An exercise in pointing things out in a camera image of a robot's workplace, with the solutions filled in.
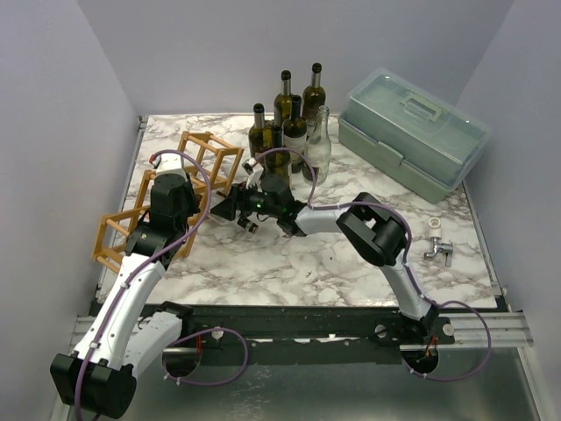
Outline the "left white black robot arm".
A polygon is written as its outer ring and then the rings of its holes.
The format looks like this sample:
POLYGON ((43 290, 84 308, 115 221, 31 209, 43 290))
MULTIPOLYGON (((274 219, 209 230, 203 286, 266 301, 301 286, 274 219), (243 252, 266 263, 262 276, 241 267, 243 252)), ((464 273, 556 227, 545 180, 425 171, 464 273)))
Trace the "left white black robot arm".
POLYGON ((135 394, 141 374, 171 342, 187 345, 193 323, 164 311, 142 332, 133 331, 147 298, 187 239, 188 219, 199 213, 191 181, 181 169, 159 171, 146 221, 129 235, 117 280, 95 321, 71 354, 57 354, 50 367, 63 403, 118 419, 135 394))

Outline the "clear square liquor bottle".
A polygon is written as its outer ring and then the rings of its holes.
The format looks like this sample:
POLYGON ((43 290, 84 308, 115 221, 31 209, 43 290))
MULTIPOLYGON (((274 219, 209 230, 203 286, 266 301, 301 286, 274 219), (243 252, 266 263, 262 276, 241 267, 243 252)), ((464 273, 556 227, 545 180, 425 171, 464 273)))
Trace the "clear square liquor bottle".
POLYGON ((249 232, 250 234, 254 234, 259 229, 258 224, 252 222, 247 216, 243 214, 237 214, 232 220, 222 218, 215 214, 212 214, 210 217, 220 225, 236 224, 238 227, 243 229, 245 232, 249 232))

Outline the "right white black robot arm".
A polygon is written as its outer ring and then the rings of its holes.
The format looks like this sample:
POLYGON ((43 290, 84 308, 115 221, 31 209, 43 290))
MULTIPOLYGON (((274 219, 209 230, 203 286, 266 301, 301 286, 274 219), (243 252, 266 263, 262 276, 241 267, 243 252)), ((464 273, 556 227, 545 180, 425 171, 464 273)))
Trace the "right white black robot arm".
POLYGON ((435 333, 438 309, 422 292, 407 263, 411 233, 406 221, 368 193, 359 194, 350 205, 312 207, 294 198, 278 175, 267 175, 261 184, 245 182, 231 190, 210 213, 235 221, 254 233, 252 214, 274 218, 291 237, 316 233, 342 233, 369 264, 379 268, 397 298, 405 337, 416 344, 435 333))

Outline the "wooden wine rack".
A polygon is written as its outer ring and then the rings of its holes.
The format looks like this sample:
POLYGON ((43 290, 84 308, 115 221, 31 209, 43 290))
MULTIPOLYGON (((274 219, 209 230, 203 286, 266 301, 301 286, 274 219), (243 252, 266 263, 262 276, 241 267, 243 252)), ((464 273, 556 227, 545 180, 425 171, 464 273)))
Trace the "wooden wine rack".
POLYGON ((184 132, 177 150, 186 153, 197 146, 194 162, 183 158, 185 177, 174 174, 157 176, 153 169, 142 175, 137 198, 129 210, 104 215, 99 223, 92 259, 117 273, 124 257, 145 256, 172 245, 185 233, 190 236, 158 258, 168 267, 175 256, 189 255, 195 240, 194 225, 203 220, 202 212, 212 192, 226 196, 241 163, 244 149, 234 146, 211 132, 184 132), (190 177, 195 193, 202 195, 202 211, 186 218, 182 212, 181 188, 190 177))

